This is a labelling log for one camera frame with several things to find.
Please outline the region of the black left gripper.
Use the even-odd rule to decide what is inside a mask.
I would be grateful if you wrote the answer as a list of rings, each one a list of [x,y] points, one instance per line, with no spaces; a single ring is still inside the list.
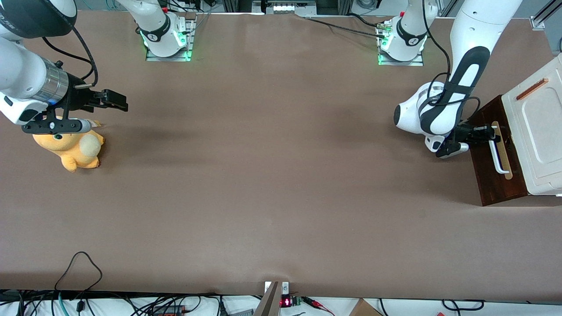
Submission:
[[[496,135],[497,126],[484,125],[472,126],[467,123],[458,124],[452,130],[452,144],[465,143],[465,144],[483,144],[501,142],[501,136]]]

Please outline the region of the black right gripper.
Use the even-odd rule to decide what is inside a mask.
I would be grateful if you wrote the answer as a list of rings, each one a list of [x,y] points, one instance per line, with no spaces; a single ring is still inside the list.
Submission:
[[[101,92],[92,91],[90,88],[77,89],[76,86],[85,82],[74,75],[68,75],[68,91],[66,93],[66,119],[71,111],[82,110],[93,113],[94,108],[111,108],[120,111],[128,111],[126,96],[104,89],[104,102],[101,100]]]

